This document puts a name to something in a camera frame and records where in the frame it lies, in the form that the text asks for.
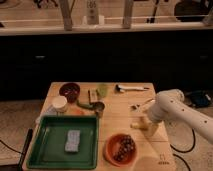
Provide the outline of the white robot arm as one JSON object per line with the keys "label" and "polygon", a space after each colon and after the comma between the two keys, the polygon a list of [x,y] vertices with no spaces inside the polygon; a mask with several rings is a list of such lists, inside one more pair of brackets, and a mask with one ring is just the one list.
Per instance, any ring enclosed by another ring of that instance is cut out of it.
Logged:
{"label": "white robot arm", "polygon": [[179,89],[160,91],[148,108],[147,117],[152,123],[160,123],[167,114],[185,122],[200,136],[213,144],[213,118],[184,104],[184,93]]}

